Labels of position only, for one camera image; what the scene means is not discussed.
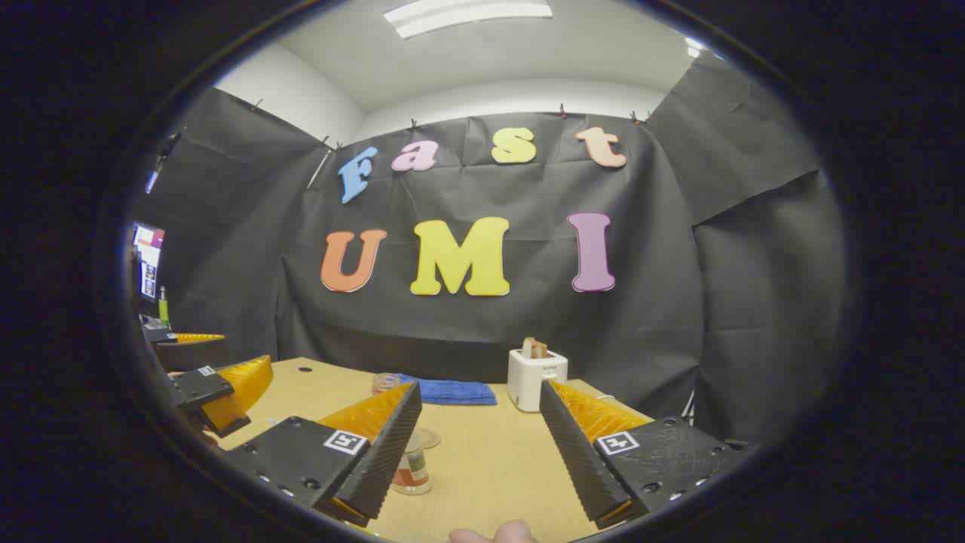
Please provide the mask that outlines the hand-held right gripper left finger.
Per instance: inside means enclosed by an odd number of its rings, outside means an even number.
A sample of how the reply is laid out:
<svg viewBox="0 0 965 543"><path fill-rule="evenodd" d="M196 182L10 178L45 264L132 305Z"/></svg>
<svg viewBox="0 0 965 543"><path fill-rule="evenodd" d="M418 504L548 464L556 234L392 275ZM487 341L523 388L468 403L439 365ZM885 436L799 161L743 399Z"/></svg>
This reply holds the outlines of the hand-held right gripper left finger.
<svg viewBox="0 0 965 543"><path fill-rule="evenodd" d="M366 528L376 519L423 409L417 382L313 422L290 416L222 454L287 501Z"/></svg>

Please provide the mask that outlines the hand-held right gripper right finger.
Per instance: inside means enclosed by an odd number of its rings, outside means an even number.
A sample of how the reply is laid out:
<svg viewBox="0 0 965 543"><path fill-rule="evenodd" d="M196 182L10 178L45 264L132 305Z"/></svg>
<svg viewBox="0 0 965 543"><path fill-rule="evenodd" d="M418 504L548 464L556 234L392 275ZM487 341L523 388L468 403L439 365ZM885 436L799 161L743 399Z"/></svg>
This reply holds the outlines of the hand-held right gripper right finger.
<svg viewBox="0 0 965 543"><path fill-rule="evenodd" d="M596 528L654 514L726 477L755 447L718 440L682 417L647 420L545 379L540 412Z"/></svg>

